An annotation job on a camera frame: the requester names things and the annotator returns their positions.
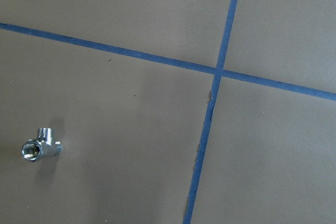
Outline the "brown paper table cover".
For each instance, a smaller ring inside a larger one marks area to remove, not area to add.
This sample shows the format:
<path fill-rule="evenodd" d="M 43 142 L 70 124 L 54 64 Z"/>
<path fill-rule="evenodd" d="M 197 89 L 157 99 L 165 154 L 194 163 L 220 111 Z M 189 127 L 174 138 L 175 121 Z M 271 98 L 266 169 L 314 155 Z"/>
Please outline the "brown paper table cover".
<path fill-rule="evenodd" d="M 335 223 L 335 0 L 1 0 L 1 223 Z"/>

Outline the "chrome tee pipe fitting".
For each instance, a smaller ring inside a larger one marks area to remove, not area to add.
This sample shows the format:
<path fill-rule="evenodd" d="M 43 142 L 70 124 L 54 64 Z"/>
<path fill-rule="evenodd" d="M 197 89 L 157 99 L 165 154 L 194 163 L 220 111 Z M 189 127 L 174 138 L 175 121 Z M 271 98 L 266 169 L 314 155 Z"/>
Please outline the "chrome tee pipe fitting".
<path fill-rule="evenodd" d="M 48 127 L 39 128 L 37 137 L 23 144 L 23 159 L 35 162 L 43 157 L 56 156 L 62 151 L 62 144 L 54 140 L 54 130 Z"/>

